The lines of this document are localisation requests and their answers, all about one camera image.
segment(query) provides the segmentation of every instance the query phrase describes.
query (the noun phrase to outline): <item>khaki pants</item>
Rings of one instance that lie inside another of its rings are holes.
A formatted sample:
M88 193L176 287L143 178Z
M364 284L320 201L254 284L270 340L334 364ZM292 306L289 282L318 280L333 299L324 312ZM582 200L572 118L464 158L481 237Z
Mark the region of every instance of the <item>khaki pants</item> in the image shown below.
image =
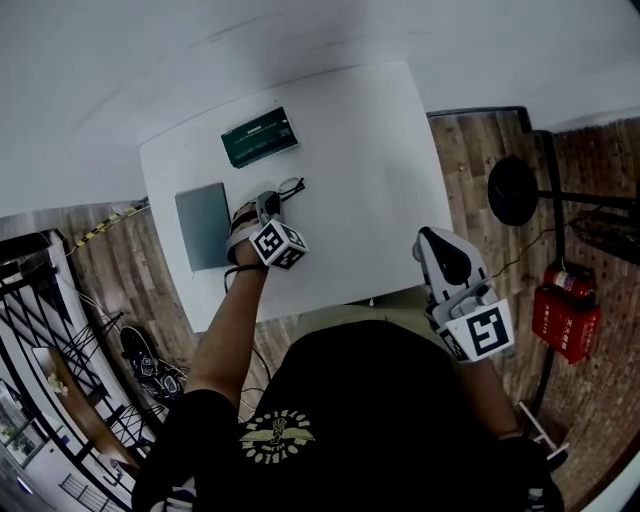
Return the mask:
M365 305L368 302L331 306L301 315L293 334L293 341L297 341L312 332L338 325L366 320L381 320L391 322L418 336L422 336L435 343L447 354L449 353L444 341L431 328L431 324L424 314L428 304L424 286L416 286L376 297L373 307Z

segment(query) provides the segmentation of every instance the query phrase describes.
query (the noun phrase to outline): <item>fire extinguisher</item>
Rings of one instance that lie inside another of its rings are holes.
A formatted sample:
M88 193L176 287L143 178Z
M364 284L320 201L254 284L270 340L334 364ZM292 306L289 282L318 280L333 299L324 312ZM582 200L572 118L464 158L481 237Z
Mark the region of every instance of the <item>fire extinguisher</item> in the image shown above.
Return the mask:
M544 282L576 299L593 297L596 288L593 271L580 265L568 264L564 269L551 265L544 272Z

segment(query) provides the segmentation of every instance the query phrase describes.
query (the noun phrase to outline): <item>yellow black caution tape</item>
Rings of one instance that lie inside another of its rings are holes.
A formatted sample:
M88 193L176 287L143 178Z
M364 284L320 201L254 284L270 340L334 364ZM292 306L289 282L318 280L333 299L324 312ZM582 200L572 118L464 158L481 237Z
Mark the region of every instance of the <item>yellow black caution tape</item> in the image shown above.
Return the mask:
M89 231L85 236L83 236L79 240L76 240L75 246L73 247L73 249L71 249L71 251L69 251L67 256L69 256L69 254L75 251L78 247L82 247L83 245L87 244L87 242L89 242L89 240L94 238L98 233L104 233L107 229L112 228L118 222L121 222L124 219L131 217L136 213L141 212L142 210L146 210L147 208L149 208L149 198L145 197L140 201L137 201L136 203L132 204L131 206L125 208L122 211L122 214L112 213L111 215L109 215L109 217L103 220L95 228Z

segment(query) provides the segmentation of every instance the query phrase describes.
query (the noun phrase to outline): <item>green box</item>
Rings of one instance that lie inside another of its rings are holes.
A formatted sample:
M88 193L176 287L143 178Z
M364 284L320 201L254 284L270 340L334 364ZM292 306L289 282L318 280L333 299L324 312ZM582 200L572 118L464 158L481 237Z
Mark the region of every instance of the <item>green box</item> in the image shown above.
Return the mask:
M280 107L222 135L231 165L240 169L265 156L298 144L291 124Z

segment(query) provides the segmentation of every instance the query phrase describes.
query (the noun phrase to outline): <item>black t-shirt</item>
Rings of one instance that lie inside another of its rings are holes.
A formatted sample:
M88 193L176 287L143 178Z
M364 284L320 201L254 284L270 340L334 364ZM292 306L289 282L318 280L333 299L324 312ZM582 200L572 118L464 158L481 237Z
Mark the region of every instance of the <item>black t-shirt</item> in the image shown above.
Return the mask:
M147 511L195 477L195 510L562 510L545 462L535 443L500 442L478 423L439 347L367 321L294 343L244 424L214 391L181 397L132 501Z

